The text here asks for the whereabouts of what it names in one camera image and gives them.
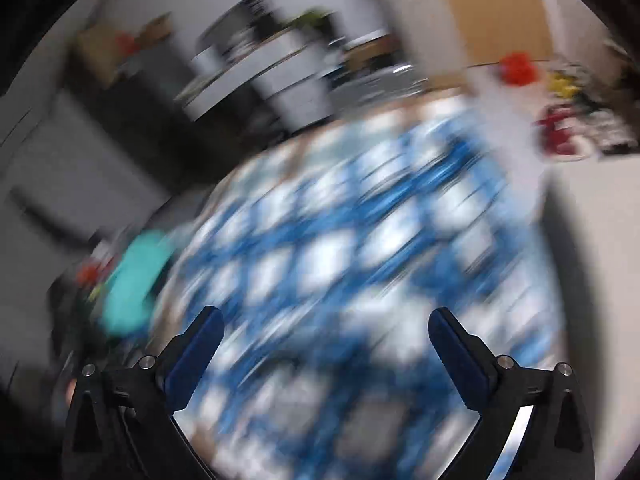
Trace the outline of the blue white plaid blanket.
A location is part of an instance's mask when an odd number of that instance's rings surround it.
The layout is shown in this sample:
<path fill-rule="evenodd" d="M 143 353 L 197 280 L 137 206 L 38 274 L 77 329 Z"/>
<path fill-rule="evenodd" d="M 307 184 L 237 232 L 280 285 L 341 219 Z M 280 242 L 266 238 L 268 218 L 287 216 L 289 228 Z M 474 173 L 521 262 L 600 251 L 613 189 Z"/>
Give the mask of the blue white plaid blanket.
<path fill-rule="evenodd" d="M 470 115 L 325 132 L 264 190 L 262 156 L 201 214 L 160 326 L 224 339 L 178 423 L 225 479 L 434 479 L 476 424 L 427 335 L 449 309 L 547 367 L 564 328 L 544 241 Z"/>

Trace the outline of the teal folded garment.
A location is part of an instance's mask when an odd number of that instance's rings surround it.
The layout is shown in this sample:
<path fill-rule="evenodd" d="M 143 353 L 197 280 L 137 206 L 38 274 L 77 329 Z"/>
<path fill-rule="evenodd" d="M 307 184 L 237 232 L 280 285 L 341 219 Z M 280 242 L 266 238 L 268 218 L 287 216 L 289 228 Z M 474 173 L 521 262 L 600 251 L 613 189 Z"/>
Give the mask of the teal folded garment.
<path fill-rule="evenodd" d="M 174 252 L 175 246 L 157 230 L 143 231 L 129 244 L 105 283 L 100 325 L 107 335 L 129 337 L 149 327 L 156 284 L 166 278 Z"/>

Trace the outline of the orange plastic bag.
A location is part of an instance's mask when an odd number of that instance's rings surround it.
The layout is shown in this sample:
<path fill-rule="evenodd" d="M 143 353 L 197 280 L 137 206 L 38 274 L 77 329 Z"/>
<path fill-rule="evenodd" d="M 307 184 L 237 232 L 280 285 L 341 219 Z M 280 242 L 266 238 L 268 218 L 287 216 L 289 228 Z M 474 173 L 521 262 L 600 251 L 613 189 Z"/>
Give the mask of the orange plastic bag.
<path fill-rule="evenodd" d="M 513 52 L 499 61 L 501 80 L 509 86 L 524 87 L 539 79 L 537 66 L 526 52 Z"/>

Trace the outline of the white drawer desk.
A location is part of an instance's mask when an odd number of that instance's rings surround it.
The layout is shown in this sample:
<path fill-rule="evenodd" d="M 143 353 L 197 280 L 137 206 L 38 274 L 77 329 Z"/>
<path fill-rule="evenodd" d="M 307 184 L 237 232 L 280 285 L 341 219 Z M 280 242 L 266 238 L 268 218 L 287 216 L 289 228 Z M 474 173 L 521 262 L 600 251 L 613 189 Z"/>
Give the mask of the white drawer desk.
<path fill-rule="evenodd" d="M 213 76 L 186 90 L 182 107 L 193 120 L 204 116 L 233 92 L 250 84 L 295 132 L 333 115 L 323 79 L 326 50 L 285 29 L 254 47 Z"/>

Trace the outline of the silver hard-shell suitcase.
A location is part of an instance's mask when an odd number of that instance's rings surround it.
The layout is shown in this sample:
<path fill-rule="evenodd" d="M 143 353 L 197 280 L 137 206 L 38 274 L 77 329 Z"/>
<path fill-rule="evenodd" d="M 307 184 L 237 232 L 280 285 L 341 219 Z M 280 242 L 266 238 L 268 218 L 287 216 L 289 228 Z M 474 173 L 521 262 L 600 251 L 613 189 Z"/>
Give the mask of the silver hard-shell suitcase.
<path fill-rule="evenodd" d="M 413 65 L 398 64 L 344 82 L 329 92 L 329 102 L 336 114 L 355 113 L 420 94 L 424 82 Z"/>

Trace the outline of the white tall cabinet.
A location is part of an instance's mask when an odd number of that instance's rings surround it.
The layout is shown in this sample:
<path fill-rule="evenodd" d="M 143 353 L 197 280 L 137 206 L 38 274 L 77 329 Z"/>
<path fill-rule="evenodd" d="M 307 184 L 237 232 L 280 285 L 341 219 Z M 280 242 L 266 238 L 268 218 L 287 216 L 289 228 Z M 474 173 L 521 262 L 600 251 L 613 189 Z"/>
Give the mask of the white tall cabinet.
<path fill-rule="evenodd" d="M 448 0 L 380 0 L 392 31 L 429 89 L 466 85 L 469 59 Z"/>

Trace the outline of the wooden door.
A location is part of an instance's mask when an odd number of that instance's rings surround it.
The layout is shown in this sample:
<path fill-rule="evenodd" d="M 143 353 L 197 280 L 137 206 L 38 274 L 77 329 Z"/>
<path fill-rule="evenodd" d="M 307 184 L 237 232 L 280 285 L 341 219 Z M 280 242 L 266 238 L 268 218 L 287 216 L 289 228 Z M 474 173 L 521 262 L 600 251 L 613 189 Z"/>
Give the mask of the wooden door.
<path fill-rule="evenodd" d="M 494 64 L 513 52 L 548 60 L 552 39 L 542 0 L 448 0 L 474 65 Z"/>

